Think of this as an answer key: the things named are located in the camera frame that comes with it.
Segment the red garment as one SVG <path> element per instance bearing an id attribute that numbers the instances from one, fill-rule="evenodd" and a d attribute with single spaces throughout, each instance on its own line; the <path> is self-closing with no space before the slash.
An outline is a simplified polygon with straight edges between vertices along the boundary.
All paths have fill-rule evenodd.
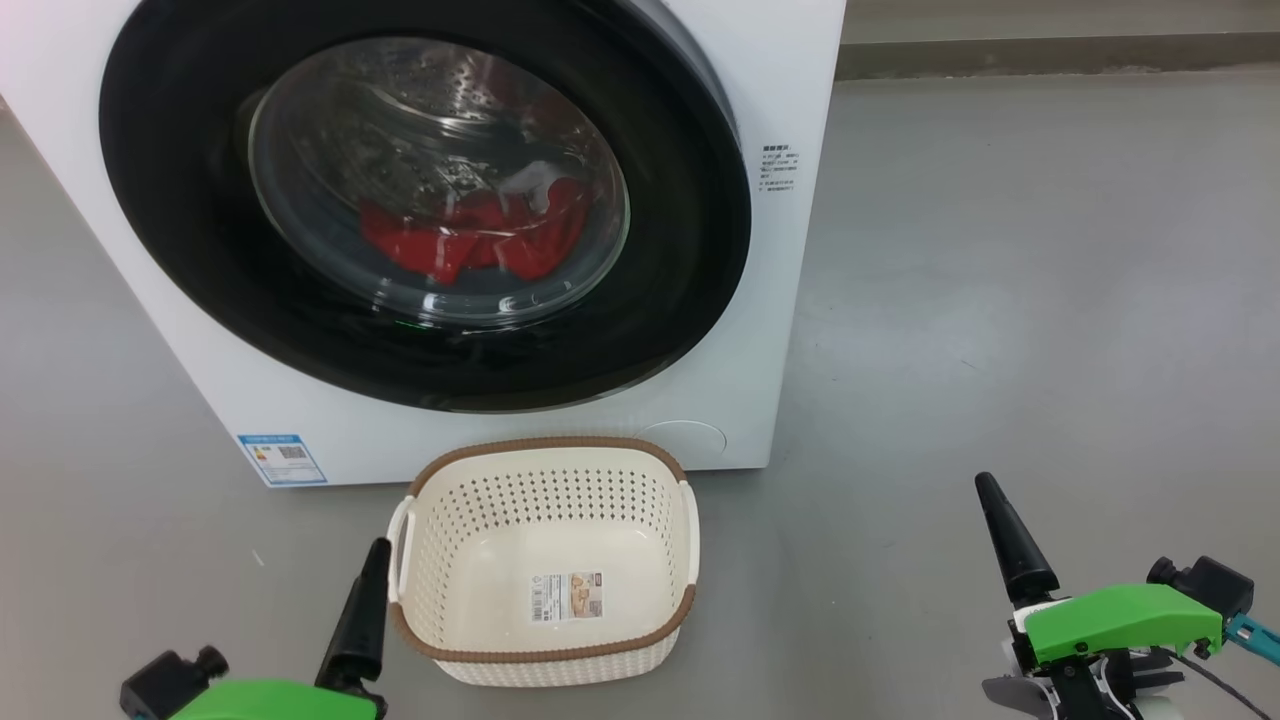
<path id="1" fill-rule="evenodd" d="M 397 266 L 443 284 L 481 269 L 539 281 L 573 250 L 591 204 L 590 188 L 570 177 L 522 193 L 477 190 L 426 220 L 364 199 L 360 232 Z"/>

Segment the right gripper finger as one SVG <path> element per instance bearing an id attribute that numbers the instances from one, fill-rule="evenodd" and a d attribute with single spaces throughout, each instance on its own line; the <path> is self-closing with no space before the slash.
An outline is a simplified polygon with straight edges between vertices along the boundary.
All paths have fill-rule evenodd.
<path id="1" fill-rule="evenodd" d="M 991 473 L 975 475 L 975 491 L 1010 603 L 1048 602 L 1060 583 L 1021 516 Z"/>

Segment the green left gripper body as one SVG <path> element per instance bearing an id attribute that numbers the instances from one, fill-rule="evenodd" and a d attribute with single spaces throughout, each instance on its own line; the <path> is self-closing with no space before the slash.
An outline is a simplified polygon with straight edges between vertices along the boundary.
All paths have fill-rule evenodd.
<path id="1" fill-rule="evenodd" d="M 369 697 L 278 679 L 238 679 L 210 685 L 170 720 L 383 720 Z"/>

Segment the cream laundry basket brown rim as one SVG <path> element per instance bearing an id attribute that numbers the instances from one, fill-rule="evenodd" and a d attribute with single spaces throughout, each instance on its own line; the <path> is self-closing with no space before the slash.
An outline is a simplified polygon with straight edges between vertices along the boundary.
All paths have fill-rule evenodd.
<path id="1" fill-rule="evenodd" d="M 388 621 L 470 685 L 640 676 L 673 651 L 700 571 L 684 469 L 640 439 L 477 445 L 424 468 L 392 515 Z M 600 571 L 604 616 L 532 623 L 530 578 Z"/>

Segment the printed text notice sticker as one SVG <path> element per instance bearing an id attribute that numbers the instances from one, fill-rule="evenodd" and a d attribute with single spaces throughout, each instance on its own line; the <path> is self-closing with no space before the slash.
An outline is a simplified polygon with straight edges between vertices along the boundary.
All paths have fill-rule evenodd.
<path id="1" fill-rule="evenodd" d="M 759 192 L 783 192 L 797 183 L 800 152 L 791 143 L 773 143 L 762 149 L 756 188 Z"/>

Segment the stainless steel washing machine drum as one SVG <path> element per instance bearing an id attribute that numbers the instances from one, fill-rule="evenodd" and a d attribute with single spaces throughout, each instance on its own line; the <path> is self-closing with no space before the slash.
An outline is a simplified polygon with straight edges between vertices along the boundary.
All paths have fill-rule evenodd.
<path id="1" fill-rule="evenodd" d="M 512 61 L 433 38 L 375 37 L 306 58 L 248 111 L 244 155 L 274 229 L 323 278 L 422 325 L 526 325 L 580 304 L 628 241 L 628 186 L 589 115 Z M 426 220 L 477 190 L 529 192 L 559 177 L 593 196 L 550 274 L 463 270 L 453 284 L 397 266 L 360 232 L 370 199 Z"/>

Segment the white product label sticker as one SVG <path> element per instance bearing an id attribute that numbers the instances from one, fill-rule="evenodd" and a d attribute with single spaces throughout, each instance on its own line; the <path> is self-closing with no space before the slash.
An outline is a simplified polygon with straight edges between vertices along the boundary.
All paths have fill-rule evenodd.
<path id="1" fill-rule="evenodd" d="M 600 571 L 540 574 L 530 578 L 532 623 L 571 623 L 604 616 L 604 575 Z"/>

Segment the blue energy label sticker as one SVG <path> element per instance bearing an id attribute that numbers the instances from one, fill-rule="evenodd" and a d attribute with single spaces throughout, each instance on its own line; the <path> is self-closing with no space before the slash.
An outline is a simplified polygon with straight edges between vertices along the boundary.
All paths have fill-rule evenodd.
<path id="1" fill-rule="evenodd" d="M 326 486 L 328 479 L 300 436 L 237 436 L 247 459 L 271 488 Z"/>

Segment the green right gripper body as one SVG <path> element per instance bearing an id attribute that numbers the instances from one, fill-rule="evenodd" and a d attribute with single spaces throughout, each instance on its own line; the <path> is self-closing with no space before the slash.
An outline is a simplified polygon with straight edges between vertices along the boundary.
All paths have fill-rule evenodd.
<path id="1" fill-rule="evenodd" d="M 1170 585 L 1120 584 L 1018 609 L 1004 705 L 1033 720 L 1185 720 L 1158 689 L 1179 680 L 1160 652 L 1211 657 L 1222 615 Z"/>

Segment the dark washing machine door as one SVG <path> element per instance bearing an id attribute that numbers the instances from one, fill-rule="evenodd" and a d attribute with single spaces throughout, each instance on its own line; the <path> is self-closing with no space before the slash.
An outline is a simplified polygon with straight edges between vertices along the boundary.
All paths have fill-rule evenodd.
<path id="1" fill-rule="evenodd" d="M 605 136 L 631 225 L 580 304 L 526 325 L 422 325 L 358 302 L 274 229 L 244 155 L 248 111 L 306 58 L 390 36 L 512 61 Z M 187 299 L 287 366 L 410 407 L 521 413 L 634 386 L 709 333 L 749 255 L 730 101 L 653 0 L 143 0 L 111 47 L 99 119 L 116 200 Z"/>

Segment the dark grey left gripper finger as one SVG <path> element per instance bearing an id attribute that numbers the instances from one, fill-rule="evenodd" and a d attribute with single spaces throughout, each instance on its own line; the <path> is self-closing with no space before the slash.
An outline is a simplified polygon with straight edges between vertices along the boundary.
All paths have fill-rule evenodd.
<path id="1" fill-rule="evenodd" d="M 315 685 L 340 693 L 365 693 L 383 670 L 387 629 L 389 539 L 375 539 L 355 578 L 320 664 Z"/>

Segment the round drain filter cover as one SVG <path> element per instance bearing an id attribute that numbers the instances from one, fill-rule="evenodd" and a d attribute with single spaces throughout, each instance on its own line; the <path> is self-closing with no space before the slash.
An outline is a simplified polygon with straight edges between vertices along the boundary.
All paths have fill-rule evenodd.
<path id="1" fill-rule="evenodd" d="M 685 470 L 709 471 L 730 468 L 724 461 L 724 433 L 703 421 L 669 420 L 641 429 L 636 439 L 655 445 Z"/>

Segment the white front-load washing machine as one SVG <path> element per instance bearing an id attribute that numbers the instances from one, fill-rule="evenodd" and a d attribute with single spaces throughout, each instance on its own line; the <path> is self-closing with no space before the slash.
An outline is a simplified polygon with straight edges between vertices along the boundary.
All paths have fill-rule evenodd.
<path id="1" fill-rule="evenodd" d="M 847 0 L 0 0 L 0 97 L 268 487 L 763 468 Z"/>

